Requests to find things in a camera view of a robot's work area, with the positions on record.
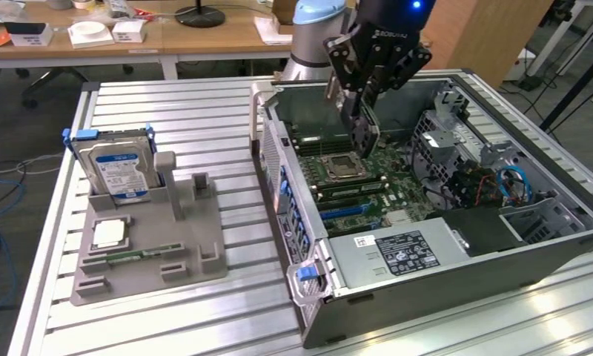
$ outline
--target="white paper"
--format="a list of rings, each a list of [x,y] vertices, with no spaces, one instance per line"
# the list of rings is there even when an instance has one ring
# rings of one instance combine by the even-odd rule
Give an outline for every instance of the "white paper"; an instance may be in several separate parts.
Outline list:
[[[254,17],[254,26],[266,45],[289,45],[293,43],[293,35],[279,35],[277,33],[271,19]]]

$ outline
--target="aluminum extrusion table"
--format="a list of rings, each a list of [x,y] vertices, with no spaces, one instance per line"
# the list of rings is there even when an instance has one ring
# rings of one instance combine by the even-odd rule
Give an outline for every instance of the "aluminum extrusion table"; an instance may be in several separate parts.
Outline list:
[[[593,193],[593,174],[481,84],[461,75]],[[177,175],[215,179],[229,275],[222,280],[74,307],[89,183],[62,159],[9,355],[593,355],[593,252],[538,284],[377,330],[321,349],[299,347],[247,151],[249,87],[257,78],[105,83],[83,90],[73,130],[155,129],[177,152]],[[499,129],[470,110],[490,141]]]

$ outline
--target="hard drive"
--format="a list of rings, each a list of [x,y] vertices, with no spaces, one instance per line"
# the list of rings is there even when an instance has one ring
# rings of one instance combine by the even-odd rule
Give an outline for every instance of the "hard drive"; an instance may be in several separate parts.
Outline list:
[[[149,200],[149,189],[162,186],[154,169],[153,129],[78,130],[63,143],[73,151],[91,184],[91,193],[109,194],[117,205]]]

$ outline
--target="hard drive label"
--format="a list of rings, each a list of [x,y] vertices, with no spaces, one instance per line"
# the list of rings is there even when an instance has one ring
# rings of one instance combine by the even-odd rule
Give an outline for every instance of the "hard drive label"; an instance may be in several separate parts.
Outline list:
[[[142,172],[135,170],[137,154],[98,156],[97,165],[107,186],[109,195],[115,198],[141,197],[147,193],[147,182]]]
[[[438,266],[437,257],[418,231],[375,239],[377,248],[393,275]]]

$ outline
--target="table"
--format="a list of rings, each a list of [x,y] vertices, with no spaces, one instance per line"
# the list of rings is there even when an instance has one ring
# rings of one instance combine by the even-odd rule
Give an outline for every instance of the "table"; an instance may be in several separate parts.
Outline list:
[[[562,39],[563,34],[566,33],[566,30],[573,24],[573,21],[577,19],[577,16],[583,10],[585,6],[593,6],[593,0],[575,0],[575,4],[571,8],[571,18],[561,22],[559,26],[555,29],[555,32],[551,35],[551,38],[546,42],[539,54],[537,55],[534,61],[531,62],[531,65],[526,71],[527,76],[535,75],[537,70],[541,68],[542,64],[545,63],[545,60],[549,58],[549,54],[553,51],[553,48],[557,46],[558,42]],[[583,35],[579,42],[573,47],[573,51],[569,53],[565,61],[562,62],[558,70],[557,75],[562,76],[566,73],[566,70],[569,69],[570,65],[577,59],[577,56],[582,53],[582,50],[585,48],[585,44],[593,39],[593,25],[589,27],[586,34]]]
[[[129,3],[154,13],[174,13],[181,7],[189,6],[189,1]],[[226,0],[217,3],[247,6],[269,12],[255,1]],[[159,63],[165,79],[177,79],[175,63],[179,61],[287,58],[289,46],[266,46],[258,37],[253,17],[262,16],[261,13],[243,8],[223,8],[223,12],[225,24],[211,29],[182,26],[170,16],[163,23],[147,23],[147,37],[143,43],[73,50],[67,33],[59,30],[47,47],[14,47],[11,44],[0,47],[0,68]],[[37,2],[26,4],[26,13],[30,20],[47,22],[59,29],[71,24],[70,18],[87,14],[85,10],[77,9],[57,11],[45,3]]]
[[[495,91],[458,75],[593,194],[593,173],[567,156]],[[71,130],[149,122],[159,151],[175,151],[175,176],[215,180],[229,275],[103,303],[67,302],[89,183],[69,152],[61,170],[9,355],[502,355],[593,351],[593,252],[538,284],[353,337],[299,347],[267,216],[247,151],[249,87],[270,77],[105,83],[82,91]],[[490,142],[505,136],[474,105],[469,122]]]

